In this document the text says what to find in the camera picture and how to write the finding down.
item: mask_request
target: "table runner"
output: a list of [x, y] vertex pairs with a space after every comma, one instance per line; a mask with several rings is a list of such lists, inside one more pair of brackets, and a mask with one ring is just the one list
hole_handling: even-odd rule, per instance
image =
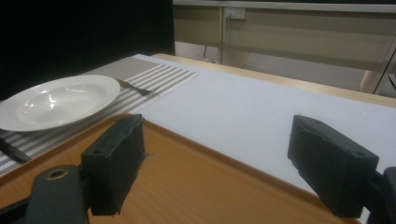
[[[87, 119], [46, 131], [15, 133], [0, 130], [0, 136], [28, 156], [36, 158], [103, 119], [122, 113], [137, 113], [168, 92], [198, 76], [197, 73], [186, 69], [162, 63], [151, 63], [136, 58], [126, 58], [85, 74], [117, 77], [133, 83], [139, 88], [159, 89], [156, 90], [155, 94], [147, 97], [139, 95], [136, 91], [121, 88], [113, 103]], [[0, 152], [0, 176], [19, 166], [19, 163]]]

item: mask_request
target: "plate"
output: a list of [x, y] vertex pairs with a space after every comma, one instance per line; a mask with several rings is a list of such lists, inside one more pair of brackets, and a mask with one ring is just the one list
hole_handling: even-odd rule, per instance
[[98, 75], [46, 82], [0, 104], [0, 129], [30, 132], [70, 124], [102, 110], [119, 92], [114, 78]]

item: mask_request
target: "table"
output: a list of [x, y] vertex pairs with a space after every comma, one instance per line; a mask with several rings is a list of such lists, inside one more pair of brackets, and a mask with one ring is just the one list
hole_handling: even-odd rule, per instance
[[[142, 167], [142, 173], [139, 175], [136, 185], [133, 186], [133, 191], [131, 191], [132, 200], [128, 200], [128, 203], [124, 207], [123, 211], [128, 212], [123, 212], [123, 215], [116, 219], [107, 217], [100, 219], [92, 218], [95, 222], [111, 223], [113, 220], [117, 220], [118, 223], [128, 221], [129, 223], [165, 223], [173, 221], [184, 223], [199, 222], [202, 220], [206, 220], [206, 222], [210, 222], [210, 220], [212, 222], [217, 222], [217, 218], [222, 219], [233, 215], [233, 212], [230, 211], [245, 211], [238, 210], [236, 208], [237, 206], [230, 208], [234, 210], [225, 209], [225, 207], [222, 210], [220, 209], [221, 203], [215, 204], [207, 201], [207, 197], [210, 193], [216, 192], [216, 195], [221, 193], [221, 190], [224, 189], [224, 183], [229, 183], [217, 181], [216, 177], [224, 177], [223, 172], [227, 173], [227, 177], [224, 177], [227, 181], [238, 184], [238, 186], [243, 183], [240, 183], [240, 181], [234, 182], [233, 179], [235, 177], [242, 178], [248, 183], [253, 181], [258, 184], [255, 185], [257, 188], [261, 186], [263, 180], [265, 180], [264, 183], [266, 183], [267, 186], [268, 183], [276, 183], [269, 184], [272, 185], [272, 189], [278, 189], [279, 186], [283, 186], [281, 192], [277, 195], [283, 194], [288, 195], [288, 197], [278, 198], [280, 201], [286, 200], [286, 203], [282, 205], [277, 204], [277, 206], [288, 206], [287, 204], [291, 202], [289, 200], [297, 198], [297, 201], [300, 201], [303, 199], [304, 206], [302, 207], [304, 209], [306, 208], [306, 210], [304, 210], [304, 212], [299, 210], [300, 212], [297, 212], [297, 215], [310, 211], [309, 216], [311, 216], [317, 213], [314, 212], [314, 210], [317, 211], [317, 209], [313, 207], [318, 207], [319, 213], [322, 214], [321, 216], [329, 217], [329, 213], [323, 213], [326, 209], [319, 205], [318, 199], [313, 198], [312, 195], [306, 191], [300, 191], [298, 189], [310, 191], [309, 187], [298, 176], [297, 171], [292, 167], [291, 162], [287, 159], [285, 154], [291, 125], [291, 118], [289, 118], [289, 116], [292, 111], [290, 111], [290, 109], [293, 106], [302, 107], [303, 109], [301, 112], [303, 115], [309, 115], [316, 119], [318, 115], [320, 115], [319, 117], [322, 121], [329, 121], [328, 123], [335, 129], [341, 131], [341, 133], [345, 133], [361, 145], [377, 153], [381, 158], [378, 171], [383, 170], [386, 166], [393, 163], [392, 156], [394, 153], [392, 152], [391, 146], [394, 144], [392, 142], [393, 138], [389, 137], [394, 133], [394, 128], [391, 127], [389, 122], [384, 122], [391, 119], [391, 115], [395, 112], [394, 107], [396, 107], [396, 102], [393, 99], [366, 93], [339, 90], [283, 77], [275, 77], [168, 55], [155, 55], [153, 57], [137, 55], [134, 56], [134, 59], [145, 60], [151, 63], [166, 63], [177, 68], [200, 73], [200, 75], [176, 90], [169, 92], [158, 101], [138, 111], [138, 113], [143, 114], [143, 116], [149, 120], [149, 124], [145, 126], [148, 137], [148, 152], [153, 151], [155, 152], [154, 155], [167, 155], [168, 157], [154, 156], [153, 159], [148, 158], [146, 167], [150, 168], [145, 168], [145, 165]], [[290, 94], [290, 91], [295, 93], [293, 101], [296, 101], [296, 99], [297, 101], [298, 99], [305, 99], [308, 100], [308, 102], [299, 101], [300, 103], [304, 103], [304, 105], [285, 102], [281, 96]], [[276, 104], [279, 108], [267, 107], [268, 105], [264, 105], [262, 102], [268, 105]], [[329, 103], [332, 105], [345, 105], [345, 102], [345, 108], [329, 107]], [[328, 112], [328, 110], [331, 109], [333, 113], [321, 115], [320, 110], [305, 108], [314, 103], [319, 104], [318, 107], [320, 107], [321, 110], [326, 110], [326, 112]], [[284, 111], [276, 112], [277, 109], [284, 109]], [[356, 110], [359, 111], [359, 109], [368, 109], [365, 111], [375, 113], [376, 116], [366, 113], [353, 116], [345, 114], [345, 117], [351, 118], [343, 120], [337, 120], [334, 116], [335, 114], [339, 115], [349, 110], [348, 113], [352, 113]], [[280, 117], [287, 119], [285, 119], [285, 122], [282, 124], [278, 124], [276, 135], [271, 133], [273, 129], [265, 130], [267, 127], [271, 127], [268, 126], [272, 125], [271, 119], [276, 121]], [[77, 140], [74, 139], [66, 143], [66, 146], [69, 147], [61, 145], [61, 149], [59, 150], [62, 150], [62, 148], [72, 149], [71, 155], [67, 155], [68, 151], [66, 151], [65, 155], [59, 155], [60, 157], [54, 158], [56, 162], [78, 162], [79, 151], [83, 149], [83, 146], [87, 146], [95, 136], [97, 137], [98, 134], [104, 130], [106, 125], [108, 125], [108, 123], [106, 123], [105, 126], [99, 125], [99, 128], [96, 127], [94, 132], [87, 132], [86, 135], [81, 135], [82, 138], [77, 138]], [[371, 141], [366, 137], [367, 135], [373, 136], [376, 133], [379, 133], [379, 135], [375, 136], [375, 141]], [[186, 153], [190, 156], [179, 155], [179, 150], [184, 150], [183, 148], [187, 148]], [[25, 169], [17, 170], [21, 172], [20, 174], [18, 174], [18, 172], [14, 174], [28, 175], [30, 179], [33, 178], [38, 171], [25, 173], [26, 170], [32, 168], [29, 168], [29, 163], [26, 165]], [[200, 172], [200, 169], [196, 169], [196, 167], [207, 167], [208, 171], [204, 169]], [[205, 182], [192, 181], [194, 180], [193, 177], [197, 176], [197, 173], [201, 178], [209, 178], [210, 180]], [[186, 181], [190, 183], [186, 184], [186, 182], [182, 183], [178, 181], [185, 178], [191, 181], [191, 183]], [[2, 198], [4, 195], [8, 197], [13, 197], [14, 195], [16, 197], [21, 197], [28, 194], [29, 185], [26, 184], [28, 182], [24, 182], [23, 180], [21, 182], [12, 182], [8, 180], [9, 179], [3, 178], [0, 181], [1, 193], [4, 193], [1, 196]], [[285, 185], [284, 181], [289, 182], [293, 187]], [[199, 190], [197, 192], [191, 191], [189, 188], [194, 187], [194, 184], [197, 183], [201, 184], [198, 185], [198, 187], [195, 186], [195, 188]], [[214, 187], [216, 191], [212, 192], [210, 190], [212, 187]], [[235, 187], [239, 190], [230, 187], [230, 191], [227, 192], [237, 194], [237, 192], [242, 192], [241, 189], [253, 188], [250, 184], [244, 187]], [[194, 200], [190, 201], [191, 204], [183, 201], [183, 197], [178, 197], [180, 192], [183, 192], [181, 195], [188, 195], [188, 199], [195, 195], [195, 197], [193, 197]], [[201, 198], [199, 197], [202, 195], [200, 192], [207, 194], [204, 198]], [[224, 204], [228, 205], [233, 205], [235, 202], [239, 202], [238, 200], [242, 200], [239, 198], [233, 201], [234, 203], [230, 203], [227, 201], [227, 198], [229, 198], [227, 193], [221, 193], [218, 196], [223, 200], [222, 202]], [[250, 201], [248, 202], [256, 202], [254, 201], [254, 197], [253, 199], [252, 197], [249, 199]], [[10, 201], [7, 200], [2, 200], [2, 202], [10, 203]], [[291, 210], [299, 209], [301, 201], [299, 203], [294, 201], [293, 204], [294, 205], [290, 207]], [[267, 205], [261, 204], [259, 207], [266, 208]], [[222, 212], [217, 216], [217, 214], [213, 214], [213, 211]], [[254, 211], [253, 214], [260, 215], [263, 210], [254, 208], [250, 211]], [[238, 213], [238, 218], [243, 218], [243, 215], [244, 213]], [[285, 221], [299, 222], [295, 215], [290, 215], [288, 217], [278, 214], [274, 216], [275, 219], [280, 217], [289, 219], [282, 219], [279, 223], [285, 223]], [[238, 218], [236, 218], [234, 222], [240, 222], [242, 220]], [[232, 220], [227, 218], [223, 220], [232, 222]], [[332, 219], [332, 221], [334, 223], [345, 223], [352, 220]], [[250, 223], [257, 223], [257, 221], [254, 222], [254, 219], [251, 219]]]

